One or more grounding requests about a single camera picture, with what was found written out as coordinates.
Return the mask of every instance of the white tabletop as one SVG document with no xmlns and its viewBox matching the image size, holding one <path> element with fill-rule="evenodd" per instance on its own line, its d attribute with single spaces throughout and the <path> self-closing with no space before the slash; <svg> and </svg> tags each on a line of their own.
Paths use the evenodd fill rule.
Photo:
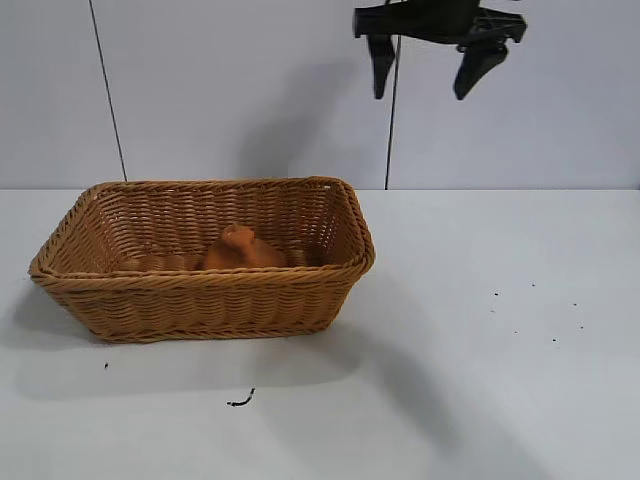
<svg viewBox="0 0 640 480">
<path fill-rule="evenodd" d="M 360 192 L 327 332 L 146 346 L 27 277 L 77 194 L 0 191 L 0 478 L 640 478 L 640 192 Z"/>
</svg>

